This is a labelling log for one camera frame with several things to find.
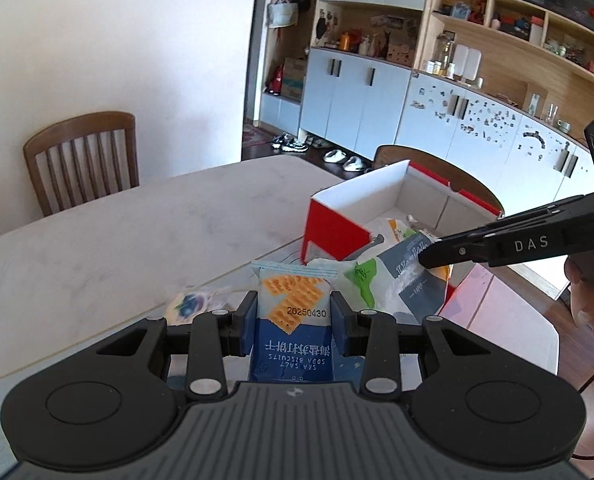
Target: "human hand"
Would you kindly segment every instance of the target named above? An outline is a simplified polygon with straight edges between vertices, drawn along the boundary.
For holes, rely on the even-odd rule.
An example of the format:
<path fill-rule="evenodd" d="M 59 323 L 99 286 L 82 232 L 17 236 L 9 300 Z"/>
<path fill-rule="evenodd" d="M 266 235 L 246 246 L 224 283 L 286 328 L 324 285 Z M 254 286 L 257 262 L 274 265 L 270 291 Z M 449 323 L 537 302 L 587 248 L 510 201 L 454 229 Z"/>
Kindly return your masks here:
<path fill-rule="evenodd" d="M 589 325 L 594 336 L 594 285 L 583 282 L 580 269 L 570 258 L 564 262 L 564 274 L 570 281 L 570 311 L 577 326 Z"/>

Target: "white bag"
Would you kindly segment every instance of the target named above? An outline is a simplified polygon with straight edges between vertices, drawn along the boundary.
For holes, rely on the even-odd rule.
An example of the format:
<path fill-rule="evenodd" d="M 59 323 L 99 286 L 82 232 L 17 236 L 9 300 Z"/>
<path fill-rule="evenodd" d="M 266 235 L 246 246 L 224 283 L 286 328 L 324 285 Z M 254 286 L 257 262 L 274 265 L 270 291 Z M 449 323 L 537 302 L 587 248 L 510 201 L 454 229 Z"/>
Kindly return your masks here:
<path fill-rule="evenodd" d="M 296 25 L 298 15 L 297 4 L 290 4 L 288 0 L 277 0 L 268 5 L 268 28 Z"/>

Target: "dining table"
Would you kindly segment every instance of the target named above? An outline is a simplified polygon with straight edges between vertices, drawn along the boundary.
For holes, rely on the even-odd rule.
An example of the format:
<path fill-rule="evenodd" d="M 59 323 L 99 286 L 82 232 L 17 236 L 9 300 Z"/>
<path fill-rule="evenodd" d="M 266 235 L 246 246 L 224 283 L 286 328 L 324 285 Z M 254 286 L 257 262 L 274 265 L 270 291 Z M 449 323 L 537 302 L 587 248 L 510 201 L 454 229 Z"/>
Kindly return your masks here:
<path fill-rule="evenodd" d="M 0 406 L 19 381 L 160 315 L 181 290 L 246 284 L 253 260 L 297 260 L 311 196 L 340 182 L 301 158 L 270 156 L 122 191 L 0 236 Z M 471 270 L 442 315 L 557 371 L 555 329 L 485 267 Z M 421 381 L 404 376 L 412 388 Z M 0 426 L 0 475 L 14 464 Z"/>

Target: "chair backrest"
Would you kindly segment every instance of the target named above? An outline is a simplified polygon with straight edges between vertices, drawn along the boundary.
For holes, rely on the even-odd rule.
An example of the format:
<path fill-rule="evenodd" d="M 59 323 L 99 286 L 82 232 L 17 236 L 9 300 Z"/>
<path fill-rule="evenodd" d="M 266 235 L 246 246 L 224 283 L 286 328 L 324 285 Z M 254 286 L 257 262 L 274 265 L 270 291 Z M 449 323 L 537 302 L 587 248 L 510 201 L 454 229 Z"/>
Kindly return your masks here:
<path fill-rule="evenodd" d="M 447 162 L 438 156 L 422 152 L 421 150 L 416 150 L 415 148 L 395 146 L 392 144 L 380 146 L 375 153 L 373 169 L 378 170 L 379 168 L 394 164 L 401 160 L 411 160 L 424 166 L 427 170 L 448 180 L 454 191 L 458 192 L 464 190 L 488 205 L 493 206 L 495 209 L 499 209 L 500 212 L 504 212 L 500 200 L 498 200 L 493 192 L 474 176 L 466 173 L 457 166 L 453 166 L 450 162 Z"/>
<path fill-rule="evenodd" d="M 139 186 L 135 118 L 125 112 L 53 124 L 26 142 L 24 157 L 44 216 L 122 191 L 126 181 Z"/>

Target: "wooden floor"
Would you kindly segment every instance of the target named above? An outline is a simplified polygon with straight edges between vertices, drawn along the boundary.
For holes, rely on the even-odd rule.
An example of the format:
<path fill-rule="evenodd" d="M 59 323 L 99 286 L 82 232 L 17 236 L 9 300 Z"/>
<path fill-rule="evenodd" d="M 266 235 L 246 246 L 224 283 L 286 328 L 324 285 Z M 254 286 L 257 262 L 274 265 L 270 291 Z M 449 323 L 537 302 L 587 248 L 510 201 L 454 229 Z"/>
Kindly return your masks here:
<path fill-rule="evenodd" d="M 321 157 L 328 150 L 309 149 L 306 153 L 295 154 L 300 158 L 330 171 L 343 179 L 358 176 L 357 173 L 343 171 L 340 164 L 327 164 Z M 273 150 L 270 143 L 242 149 L 242 160 L 272 156 L 281 153 Z M 528 303 L 533 305 L 557 329 L 560 335 L 560 363 L 558 375 L 579 388 L 594 373 L 594 338 L 587 328 L 578 328 L 572 320 L 570 311 L 563 303 L 553 301 L 538 288 L 528 283 L 518 274 L 506 267 L 491 269 L 503 282 L 509 285 Z M 594 455 L 594 383 L 583 394 L 586 402 L 587 421 L 584 433 L 576 449 L 577 454 Z M 572 460 L 574 465 L 594 478 L 594 461 Z"/>

